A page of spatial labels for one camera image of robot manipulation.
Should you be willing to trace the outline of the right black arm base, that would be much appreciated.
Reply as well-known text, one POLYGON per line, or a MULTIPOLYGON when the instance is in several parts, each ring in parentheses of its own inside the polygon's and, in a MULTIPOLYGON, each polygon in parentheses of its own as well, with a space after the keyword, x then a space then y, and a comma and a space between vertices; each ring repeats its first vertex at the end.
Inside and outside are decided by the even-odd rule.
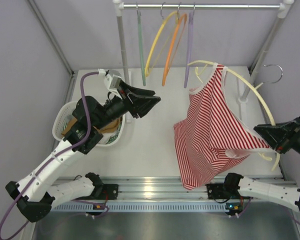
POLYGON ((228 185, 225 183, 209 183, 206 185, 209 200, 218 203, 226 203, 229 200, 248 200, 250 196, 242 196, 239 194, 239 186, 228 185))

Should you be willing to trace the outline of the cream hanger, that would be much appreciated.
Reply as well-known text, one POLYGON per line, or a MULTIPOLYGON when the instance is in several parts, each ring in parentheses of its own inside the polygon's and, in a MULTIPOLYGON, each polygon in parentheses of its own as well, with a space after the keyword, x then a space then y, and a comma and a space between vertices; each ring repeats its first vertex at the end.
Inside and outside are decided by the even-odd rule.
MULTIPOLYGON (((207 60, 195 60, 195 61, 192 61, 190 63, 187 63, 186 66, 191 66, 191 65, 194 65, 194 64, 199 64, 199 63, 202 63, 202 64, 205 64, 205 66, 203 67, 202 71, 201 72, 198 72, 198 67, 196 66, 195 67, 195 74, 197 76, 197 78, 203 82, 201 79, 200 79, 200 75, 204 72, 205 68, 207 67, 207 65, 211 65, 213 66, 214 63, 211 62, 211 61, 207 61, 207 60)), ((283 72, 283 68, 278 65, 278 64, 264 64, 263 65, 264 67, 272 67, 272 66, 275 66, 275 67, 278 67, 279 70, 280 70, 280 77, 278 80, 274 81, 274 82, 269 82, 269 84, 275 84, 275 83, 278 83, 283 75, 284 75, 284 72, 283 72)), ((274 120, 274 117, 268 107, 268 105, 266 104, 265 100, 262 98, 262 96, 260 95, 260 93, 258 92, 258 88, 260 88, 264 82, 260 83, 259 85, 257 85, 256 87, 254 87, 251 83, 249 83, 245 78, 243 78, 240 74, 238 74, 237 72, 233 71, 232 69, 230 68, 227 68, 226 70, 227 72, 231 73, 232 75, 234 75, 237 79, 239 79, 243 84, 245 84, 246 87, 248 87, 249 90, 251 90, 255 96, 257 97, 257 99, 259 100, 259 102, 261 103, 263 109, 265 110, 269 120, 270 120, 270 126, 275 126, 276 123, 275 123, 275 120, 274 120)))

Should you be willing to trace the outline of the red white striped tank top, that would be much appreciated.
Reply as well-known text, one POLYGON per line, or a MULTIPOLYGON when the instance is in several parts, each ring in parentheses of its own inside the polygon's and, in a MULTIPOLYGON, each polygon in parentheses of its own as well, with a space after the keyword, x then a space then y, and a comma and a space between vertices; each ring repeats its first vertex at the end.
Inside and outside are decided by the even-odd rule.
POLYGON ((207 80, 188 92, 186 118, 173 126, 182 185, 193 190, 270 146, 230 110, 224 91, 228 68, 214 63, 207 80))

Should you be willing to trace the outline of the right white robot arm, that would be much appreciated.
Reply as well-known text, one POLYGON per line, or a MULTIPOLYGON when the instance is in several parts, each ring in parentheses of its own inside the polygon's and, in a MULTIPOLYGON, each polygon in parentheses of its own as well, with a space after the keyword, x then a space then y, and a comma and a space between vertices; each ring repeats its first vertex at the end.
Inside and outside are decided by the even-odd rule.
MULTIPOLYGON (((276 125, 259 124, 253 128, 278 154, 294 150, 300 154, 300 116, 276 125)), ((237 173, 227 174, 223 192, 228 198, 253 197, 279 204, 300 213, 300 188, 259 182, 237 173)))

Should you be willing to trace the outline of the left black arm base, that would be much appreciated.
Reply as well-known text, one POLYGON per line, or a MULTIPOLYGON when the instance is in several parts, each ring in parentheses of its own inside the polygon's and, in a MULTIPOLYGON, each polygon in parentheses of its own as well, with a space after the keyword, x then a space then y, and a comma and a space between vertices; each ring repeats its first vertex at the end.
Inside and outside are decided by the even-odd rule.
POLYGON ((90 197, 93 200, 116 200, 119 193, 118 184, 98 185, 92 191, 90 197))

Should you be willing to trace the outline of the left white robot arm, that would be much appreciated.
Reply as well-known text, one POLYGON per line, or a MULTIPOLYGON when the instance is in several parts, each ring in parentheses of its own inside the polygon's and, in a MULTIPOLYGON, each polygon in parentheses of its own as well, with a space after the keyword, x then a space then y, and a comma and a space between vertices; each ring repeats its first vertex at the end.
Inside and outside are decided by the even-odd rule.
POLYGON ((73 163, 87 155, 103 138, 100 130, 126 113, 142 118, 161 101, 155 91, 132 87, 122 80, 109 86, 114 97, 104 104, 82 94, 72 112, 76 122, 61 139, 56 149, 28 176, 10 181, 5 189, 20 213, 35 223, 55 207, 76 199, 98 199, 104 190, 99 175, 85 176, 54 185, 59 176, 73 163))

